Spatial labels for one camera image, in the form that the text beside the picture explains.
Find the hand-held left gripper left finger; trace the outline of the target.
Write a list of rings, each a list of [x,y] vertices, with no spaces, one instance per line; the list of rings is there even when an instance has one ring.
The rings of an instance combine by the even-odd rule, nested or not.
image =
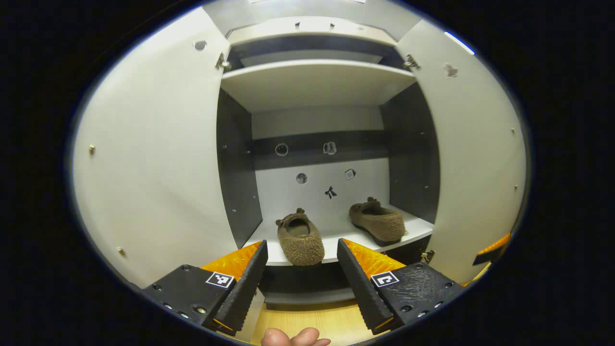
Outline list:
[[[267,261],[264,239],[202,267],[180,265],[141,292],[192,324],[234,336],[245,324]]]

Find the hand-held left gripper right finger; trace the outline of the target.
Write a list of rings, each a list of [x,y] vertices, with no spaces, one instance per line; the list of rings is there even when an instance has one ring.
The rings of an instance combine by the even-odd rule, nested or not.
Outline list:
[[[337,259],[374,335],[413,326],[466,290],[423,261],[402,264],[345,238],[338,240]]]

